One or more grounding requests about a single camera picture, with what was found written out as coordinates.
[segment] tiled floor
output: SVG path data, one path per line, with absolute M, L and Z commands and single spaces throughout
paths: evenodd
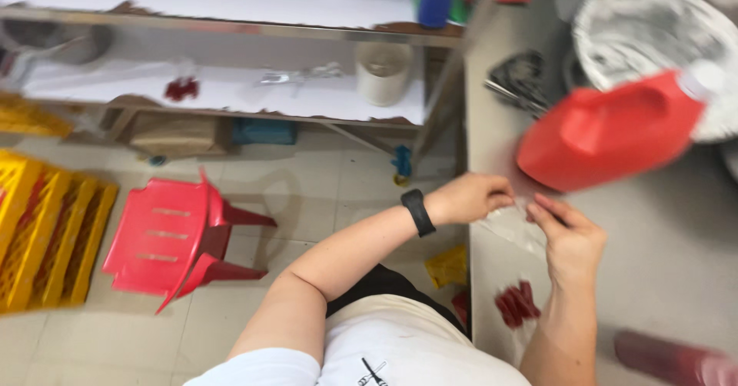
M 428 191 L 452 176 L 450 142 L 444 139 L 431 152 L 414 185 Z M 296 146 L 250 145 L 227 161 L 186 160 L 162 167 L 150 167 L 126 150 L 46 139 L 26 138 L 15 148 L 67 168 L 95 171 L 121 189 L 86 305 L 0 318 L 1 386 L 180 385 L 223 361 L 281 269 L 333 231 L 396 204 L 403 192 L 392 184 L 388 157 L 313 130 L 301 131 Z M 128 191 L 153 175 L 197 181 L 198 165 L 236 206 L 279 222 L 277 230 L 238 228 L 226 256 L 270 273 L 259 281 L 199 288 L 154 316 L 160 297 L 112 291 L 111 276 L 99 269 Z M 453 247 L 463 234 L 446 228 L 422 242 L 412 240 L 384 264 L 449 304 L 458 288 L 435 290 L 423 260 Z

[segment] red plastic stool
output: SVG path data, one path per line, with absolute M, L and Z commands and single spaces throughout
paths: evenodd
M 233 225 L 277 226 L 272 218 L 232 207 L 200 169 L 201 183 L 152 178 L 128 193 L 103 264 L 113 289 L 165 296 L 159 314 L 214 280 L 258 280 L 266 271 L 225 262 Z

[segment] counter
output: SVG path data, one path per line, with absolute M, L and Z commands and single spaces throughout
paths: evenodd
M 532 120 L 498 102 L 482 82 L 492 65 L 540 39 L 535 25 L 521 24 L 529 18 L 530 9 L 504 6 L 466 56 L 469 169 L 506 175 L 523 195 L 536 184 L 515 167 L 514 148 Z M 738 184 L 715 148 L 697 146 L 661 170 L 564 198 L 610 235 L 597 286 L 601 385 L 662 384 L 613 361 L 617 327 L 738 356 Z M 469 233 L 472 341 L 509 361 L 509 329 L 494 295 L 525 278 L 542 307 L 550 290 L 546 265 L 480 225 Z

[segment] red bottle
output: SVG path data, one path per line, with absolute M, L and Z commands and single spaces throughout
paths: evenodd
M 724 78 L 715 63 L 698 61 L 608 92 L 577 89 L 525 133 L 517 164 L 562 192 L 666 164 L 689 146 Z
M 677 386 L 738 386 L 738 364 L 722 351 L 673 343 L 635 331 L 615 334 L 620 363 Z

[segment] hand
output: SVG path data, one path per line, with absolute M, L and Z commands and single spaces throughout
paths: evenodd
M 466 173 L 425 197 L 425 209 L 436 225 L 471 223 L 514 204 L 510 181 L 499 175 Z
M 528 205 L 529 220 L 546 233 L 546 259 L 554 287 L 593 288 L 607 233 L 580 211 L 536 194 Z

